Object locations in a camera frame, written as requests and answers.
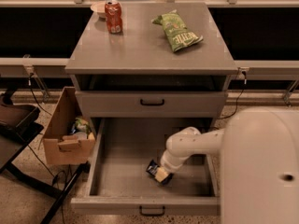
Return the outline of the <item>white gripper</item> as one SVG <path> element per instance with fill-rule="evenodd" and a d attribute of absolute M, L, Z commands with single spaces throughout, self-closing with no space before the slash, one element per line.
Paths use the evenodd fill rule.
<path fill-rule="evenodd" d="M 186 157 L 176 157 L 166 150 L 160 159 L 160 164 L 163 167 L 157 168 L 155 179 L 160 183 L 166 183 L 170 176 L 169 173 L 173 174 L 178 171 L 186 160 Z"/>

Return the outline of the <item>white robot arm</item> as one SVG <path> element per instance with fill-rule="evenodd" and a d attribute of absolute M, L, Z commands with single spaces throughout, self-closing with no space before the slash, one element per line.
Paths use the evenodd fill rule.
<path fill-rule="evenodd" d="M 175 173 L 194 154 L 221 155 L 221 224 L 299 224 L 299 112 L 251 107 L 223 129 L 171 135 L 161 166 Z"/>

